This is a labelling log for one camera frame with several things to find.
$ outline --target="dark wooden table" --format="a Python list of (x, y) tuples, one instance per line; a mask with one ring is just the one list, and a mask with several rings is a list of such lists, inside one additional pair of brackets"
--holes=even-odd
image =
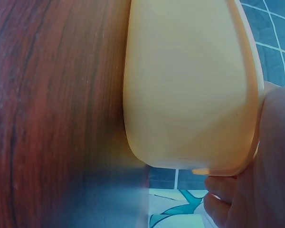
[(130, 0), (0, 0), (0, 228), (147, 227), (122, 89)]

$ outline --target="finger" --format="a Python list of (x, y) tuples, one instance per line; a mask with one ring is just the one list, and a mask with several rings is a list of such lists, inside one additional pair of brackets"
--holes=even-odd
[(231, 177), (207, 177), (206, 189), (222, 201), (231, 204), (236, 192), (237, 180)]
[(230, 205), (217, 199), (211, 193), (204, 197), (204, 208), (207, 214), (213, 219), (215, 225), (223, 228), (228, 218)]
[(279, 86), (276, 85), (276, 84), (273, 84), (271, 82), (264, 82), (264, 91), (265, 91), (265, 94), (268, 94), (270, 91), (278, 88)]

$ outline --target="wood grain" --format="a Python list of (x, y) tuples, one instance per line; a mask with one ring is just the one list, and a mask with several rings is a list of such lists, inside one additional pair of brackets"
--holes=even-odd
[(130, 0), (0, 0), (0, 228), (147, 227), (124, 131)]

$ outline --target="floor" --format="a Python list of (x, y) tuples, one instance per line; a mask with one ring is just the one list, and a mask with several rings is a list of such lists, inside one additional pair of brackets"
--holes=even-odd
[[(241, 0), (264, 80), (285, 86), (285, 0)], [(203, 176), (151, 167), (150, 228), (215, 228), (203, 209)]]

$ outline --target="hand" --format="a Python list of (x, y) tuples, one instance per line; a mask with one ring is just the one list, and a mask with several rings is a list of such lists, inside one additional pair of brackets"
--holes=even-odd
[(219, 228), (285, 228), (285, 88), (267, 86), (255, 159), (237, 177), (205, 180), (204, 207)]

